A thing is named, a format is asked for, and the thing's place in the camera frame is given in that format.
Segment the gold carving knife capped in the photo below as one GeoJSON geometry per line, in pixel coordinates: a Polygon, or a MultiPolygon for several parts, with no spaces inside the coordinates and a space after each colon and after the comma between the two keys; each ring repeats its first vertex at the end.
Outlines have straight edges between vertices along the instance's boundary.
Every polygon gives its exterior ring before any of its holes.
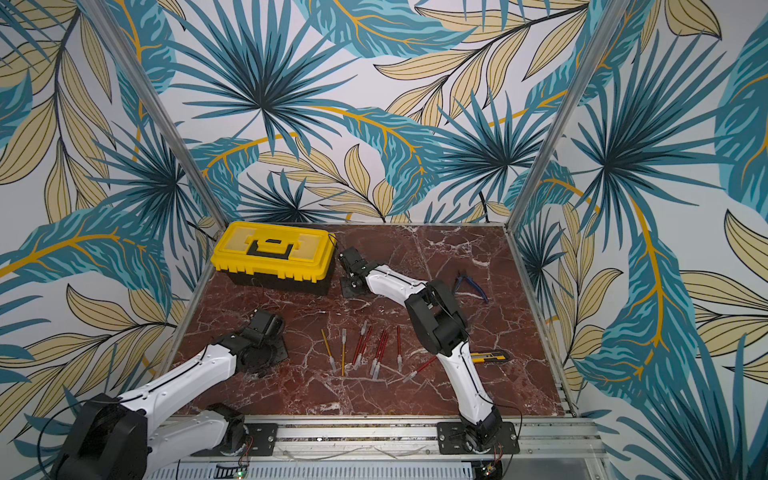
{"type": "Polygon", "coordinates": [[[342,377],[346,376],[346,347],[347,347],[347,329],[341,330],[341,368],[340,373],[342,377]]]}

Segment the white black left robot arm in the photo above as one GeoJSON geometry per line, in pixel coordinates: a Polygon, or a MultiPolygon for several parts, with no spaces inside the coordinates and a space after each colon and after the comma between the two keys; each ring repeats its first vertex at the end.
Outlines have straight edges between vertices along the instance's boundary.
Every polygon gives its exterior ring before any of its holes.
{"type": "Polygon", "coordinates": [[[170,418],[237,374],[262,376],[285,361],[283,330],[279,315],[256,310],[243,328],[158,379],[117,397],[87,400],[46,476],[142,479],[199,452],[245,457],[255,435],[239,411],[217,403],[187,420],[170,418]]]}

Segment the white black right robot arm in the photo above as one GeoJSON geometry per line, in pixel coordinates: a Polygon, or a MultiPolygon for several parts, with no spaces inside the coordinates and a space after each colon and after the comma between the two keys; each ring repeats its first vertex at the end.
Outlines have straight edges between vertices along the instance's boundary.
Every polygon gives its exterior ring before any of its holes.
{"type": "Polygon", "coordinates": [[[417,280],[385,264],[366,261],[355,248],[338,254],[345,271],[343,295],[385,297],[404,306],[417,339],[443,366],[458,401],[464,443],[476,452],[494,446],[503,419],[487,394],[471,358],[464,313],[440,280],[417,280]]]}

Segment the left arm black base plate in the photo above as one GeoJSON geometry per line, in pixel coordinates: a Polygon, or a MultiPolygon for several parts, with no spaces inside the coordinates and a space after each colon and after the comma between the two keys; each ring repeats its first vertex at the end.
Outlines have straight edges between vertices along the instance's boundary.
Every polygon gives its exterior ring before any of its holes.
{"type": "Polygon", "coordinates": [[[276,423],[244,423],[235,426],[222,452],[234,457],[270,457],[277,439],[276,423]]]}

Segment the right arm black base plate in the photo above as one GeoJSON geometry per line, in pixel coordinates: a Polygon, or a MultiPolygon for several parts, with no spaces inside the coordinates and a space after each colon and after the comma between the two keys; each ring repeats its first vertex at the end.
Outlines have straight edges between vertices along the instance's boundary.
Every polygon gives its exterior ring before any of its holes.
{"type": "Polygon", "coordinates": [[[515,426],[502,422],[489,435],[478,433],[462,422],[439,422],[436,425],[439,452],[442,455],[491,454],[515,455],[520,452],[515,426]]]}

